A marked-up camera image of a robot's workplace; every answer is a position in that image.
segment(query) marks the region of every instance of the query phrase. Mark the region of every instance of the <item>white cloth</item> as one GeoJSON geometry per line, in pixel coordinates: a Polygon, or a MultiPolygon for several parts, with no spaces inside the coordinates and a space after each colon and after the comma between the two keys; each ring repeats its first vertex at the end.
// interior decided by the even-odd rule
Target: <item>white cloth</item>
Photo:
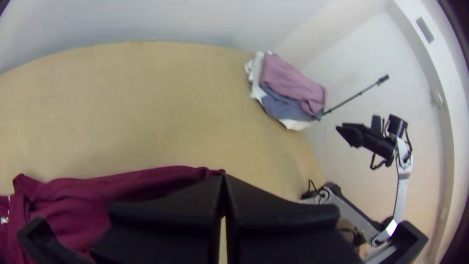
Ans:
{"type": "MultiPolygon", "coordinates": [[[[256,52],[256,55],[253,59],[247,62],[244,65],[244,69],[248,73],[248,80],[252,83],[251,93],[249,95],[250,98],[256,99],[262,105],[262,98],[267,96],[267,93],[264,92],[259,87],[260,81],[260,74],[262,71],[262,62],[264,61],[264,53],[263,52],[256,52]]],[[[311,125],[311,122],[306,121],[296,121],[292,119],[279,119],[280,123],[282,123],[287,129],[291,130],[303,130],[311,125]]]]}

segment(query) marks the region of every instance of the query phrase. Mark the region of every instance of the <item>metal rod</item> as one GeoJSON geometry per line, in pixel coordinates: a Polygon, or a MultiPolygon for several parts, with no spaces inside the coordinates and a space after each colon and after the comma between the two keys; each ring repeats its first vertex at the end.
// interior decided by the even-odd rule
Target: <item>metal rod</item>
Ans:
{"type": "Polygon", "coordinates": [[[377,82],[373,83],[372,85],[368,86],[367,88],[365,88],[364,90],[360,91],[359,93],[355,94],[354,96],[348,98],[347,100],[341,102],[340,104],[332,107],[331,109],[327,110],[326,112],[324,112],[322,114],[322,116],[325,116],[329,113],[331,113],[332,111],[334,111],[335,109],[345,105],[346,103],[352,101],[353,99],[359,97],[360,95],[362,95],[363,93],[365,93],[366,91],[370,90],[371,88],[373,88],[374,86],[380,86],[382,83],[384,83],[385,81],[389,80],[389,75],[385,75],[383,77],[381,77],[377,82]]]}

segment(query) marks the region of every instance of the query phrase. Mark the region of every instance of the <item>maroon sweatshirt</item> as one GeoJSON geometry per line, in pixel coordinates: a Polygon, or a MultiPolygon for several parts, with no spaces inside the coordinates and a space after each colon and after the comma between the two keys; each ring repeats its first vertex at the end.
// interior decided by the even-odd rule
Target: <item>maroon sweatshirt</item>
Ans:
{"type": "Polygon", "coordinates": [[[35,218],[46,219],[57,239],[90,258],[89,251],[110,227],[107,206],[115,201],[159,198],[224,170],[172,166],[91,179],[61,178],[43,183],[20,174],[13,179],[15,194],[0,197],[0,262],[33,264],[16,233],[35,218]]]}

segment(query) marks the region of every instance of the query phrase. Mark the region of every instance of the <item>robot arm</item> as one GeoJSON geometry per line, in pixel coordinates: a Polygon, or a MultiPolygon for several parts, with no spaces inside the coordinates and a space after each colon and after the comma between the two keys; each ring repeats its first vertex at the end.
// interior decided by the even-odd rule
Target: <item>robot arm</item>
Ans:
{"type": "Polygon", "coordinates": [[[351,147],[364,147],[383,157],[382,164],[386,164],[386,166],[390,166],[395,159],[398,184],[393,215],[383,224],[371,220],[341,194],[339,186],[332,183],[326,184],[318,192],[304,195],[300,201],[301,203],[316,203],[317,196],[320,196],[319,203],[335,204],[339,207],[342,217],[357,227],[363,233],[367,243],[373,247],[388,241],[394,234],[397,225],[404,219],[407,186],[413,162],[412,147],[406,132],[407,122],[390,115],[386,125],[388,131],[388,135],[386,135],[381,129],[381,118],[375,117],[374,121],[378,119],[378,122],[373,122],[373,124],[378,123],[378,127],[372,125],[371,128],[368,128],[363,124],[345,123],[342,127],[337,127],[337,131],[351,147]],[[402,139],[404,132],[407,142],[402,139]]]}

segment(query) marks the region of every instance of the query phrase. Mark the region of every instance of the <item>air vent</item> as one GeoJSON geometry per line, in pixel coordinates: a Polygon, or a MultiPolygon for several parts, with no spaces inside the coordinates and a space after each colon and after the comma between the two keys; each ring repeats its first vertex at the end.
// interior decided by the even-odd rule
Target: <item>air vent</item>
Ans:
{"type": "Polygon", "coordinates": [[[432,43],[432,41],[434,41],[435,38],[433,37],[433,34],[431,33],[430,29],[426,25],[424,19],[422,17],[419,17],[416,20],[416,23],[417,23],[417,26],[419,26],[421,32],[424,34],[428,44],[432,43]]]}

